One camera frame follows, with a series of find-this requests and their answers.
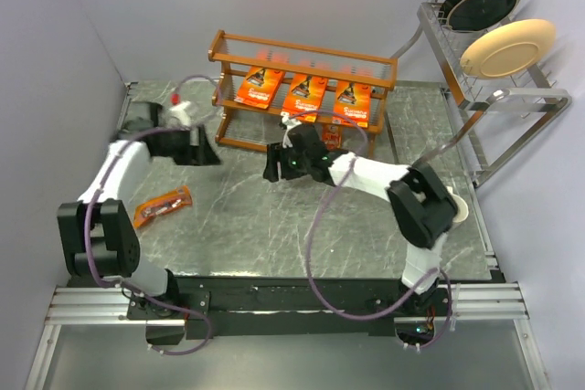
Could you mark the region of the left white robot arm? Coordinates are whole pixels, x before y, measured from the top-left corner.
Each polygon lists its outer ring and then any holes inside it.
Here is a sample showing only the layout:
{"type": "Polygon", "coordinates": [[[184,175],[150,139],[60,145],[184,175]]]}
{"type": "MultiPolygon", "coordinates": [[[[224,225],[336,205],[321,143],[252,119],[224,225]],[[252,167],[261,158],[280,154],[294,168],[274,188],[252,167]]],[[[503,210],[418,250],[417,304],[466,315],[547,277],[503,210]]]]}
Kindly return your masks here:
{"type": "Polygon", "coordinates": [[[149,308],[168,319],[182,305],[175,275],[143,255],[127,206],[155,157],[183,166],[221,161],[205,123],[196,118],[194,102],[176,100],[166,109],[137,101],[129,109],[130,116],[114,134],[89,188],[58,208],[58,230],[71,275],[93,278],[102,288],[124,286],[149,296],[149,308]]]}

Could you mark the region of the orange blister pack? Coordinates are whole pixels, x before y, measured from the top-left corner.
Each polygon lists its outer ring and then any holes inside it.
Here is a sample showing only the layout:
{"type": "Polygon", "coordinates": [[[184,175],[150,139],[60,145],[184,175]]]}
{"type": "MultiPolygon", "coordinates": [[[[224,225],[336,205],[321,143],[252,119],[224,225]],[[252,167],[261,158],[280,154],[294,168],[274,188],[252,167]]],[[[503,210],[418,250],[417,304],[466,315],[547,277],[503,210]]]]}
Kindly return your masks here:
{"type": "Polygon", "coordinates": [[[339,149],[342,145],[343,129],[337,124],[324,124],[322,128],[322,141],[325,147],[333,151],[339,149]]]}
{"type": "Polygon", "coordinates": [[[186,185],[159,195],[138,205],[134,211],[133,227],[141,228],[158,216],[168,215],[186,206],[191,206],[193,199],[186,185]]]}

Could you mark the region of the orange razor box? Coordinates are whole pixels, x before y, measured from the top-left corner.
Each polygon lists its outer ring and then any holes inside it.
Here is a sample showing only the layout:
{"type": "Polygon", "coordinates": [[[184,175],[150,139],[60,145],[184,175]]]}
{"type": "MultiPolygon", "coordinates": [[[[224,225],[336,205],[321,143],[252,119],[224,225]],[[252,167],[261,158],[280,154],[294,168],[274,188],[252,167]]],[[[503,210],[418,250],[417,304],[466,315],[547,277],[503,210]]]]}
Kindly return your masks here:
{"type": "Polygon", "coordinates": [[[369,123],[372,88],[367,84],[338,81],[335,88],[335,102],[332,122],[350,126],[354,122],[366,129],[369,123]]]}
{"type": "Polygon", "coordinates": [[[297,73],[293,76],[284,103],[281,116],[319,110],[324,98],[328,79],[297,73]]]}
{"type": "Polygon", "coordinates": [[[282,70],[251,67],[234,101],[252,108],[266,110],[276,96],[284,74],[282,70]]]}

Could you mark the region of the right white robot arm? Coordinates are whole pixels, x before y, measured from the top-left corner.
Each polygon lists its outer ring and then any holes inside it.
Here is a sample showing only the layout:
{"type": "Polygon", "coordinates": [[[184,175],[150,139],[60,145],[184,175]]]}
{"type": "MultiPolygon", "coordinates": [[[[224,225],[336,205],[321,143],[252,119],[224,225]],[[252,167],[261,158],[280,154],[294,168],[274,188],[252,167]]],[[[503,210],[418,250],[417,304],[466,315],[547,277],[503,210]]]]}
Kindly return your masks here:
{"type": "Polygon", "coordinates": [[[289,129],[281,142],[267,146],[263,178],[274,183],[310,176],[318,183],[348,187],[390,203],[407,257],[401,282],[401,308],[421,315],[432,303],[429,291],[439,276],[447,235],[469,215],[466,202],[443,184],[433,168],[390,164],[345,149],[330,150],[315,127],[289,129]]]}

